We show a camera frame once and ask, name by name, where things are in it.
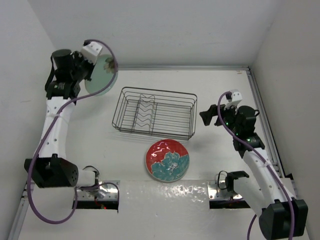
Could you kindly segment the red teal flower plate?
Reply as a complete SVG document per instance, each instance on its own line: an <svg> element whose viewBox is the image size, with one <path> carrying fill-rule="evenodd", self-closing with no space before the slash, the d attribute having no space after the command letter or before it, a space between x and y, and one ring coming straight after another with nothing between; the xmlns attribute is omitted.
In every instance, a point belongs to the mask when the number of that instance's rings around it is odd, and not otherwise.
<svg viewBox="0 0 320 240"><path fill-rule="evenodd" d="M155 180L173 183L182 179L187 173L190 155L180 142L174 139L162 139L147 150L145 166Z"/></svg>

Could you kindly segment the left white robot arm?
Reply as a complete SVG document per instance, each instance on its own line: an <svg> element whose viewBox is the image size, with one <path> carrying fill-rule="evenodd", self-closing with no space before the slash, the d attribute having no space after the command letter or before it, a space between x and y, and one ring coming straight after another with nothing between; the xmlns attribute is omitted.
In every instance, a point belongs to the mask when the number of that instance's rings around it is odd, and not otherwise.
<svg viewBox="0 0 320 240"><path fill-rule="evenodd" d="M101 52L96 46L80 51L60 49L51 54L51 72L44 87L46 117L41 140L34 157L24 162L28 181L39 188L90 187L96 182L94 171L81 170L67 160L66 138L80 82L90 79Z"/></svg>

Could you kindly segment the green flower plate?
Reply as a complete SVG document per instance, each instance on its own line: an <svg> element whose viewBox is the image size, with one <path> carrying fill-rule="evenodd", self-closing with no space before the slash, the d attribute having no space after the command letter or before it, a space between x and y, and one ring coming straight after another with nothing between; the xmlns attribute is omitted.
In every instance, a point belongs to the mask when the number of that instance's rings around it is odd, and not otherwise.
<svg viewBox="0 0 320 240"><path fill-rule="evenodd" d="M118 78L118 72L115 72L115 63L113 57L110 54L103 54L99 56L91 74L91 80L85 80L84 82L86 91L89 94L92 94L101 90L111 82L114 74L115 78L109 87L99 94L96 94L96 96L102 96L109 92Z"/></svg>

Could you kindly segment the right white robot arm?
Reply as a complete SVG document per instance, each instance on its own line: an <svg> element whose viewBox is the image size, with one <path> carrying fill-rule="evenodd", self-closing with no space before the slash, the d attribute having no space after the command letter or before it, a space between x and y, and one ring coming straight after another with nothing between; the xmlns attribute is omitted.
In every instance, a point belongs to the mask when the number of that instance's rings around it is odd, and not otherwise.
<svg viewBox="0 0 320 240"><path fill-rule="evenodd" d="M260 231L267 240L289 239L304 235L308 206L303 199L289 192L268 160L263 141L255 132L259 110L250 106L211 105L200 112L205 126L216 117L215 126L226 125L232 132L233 146L248 165L251 174L244 170L228 172L226 190L241 195L255 212Z"/></svg>

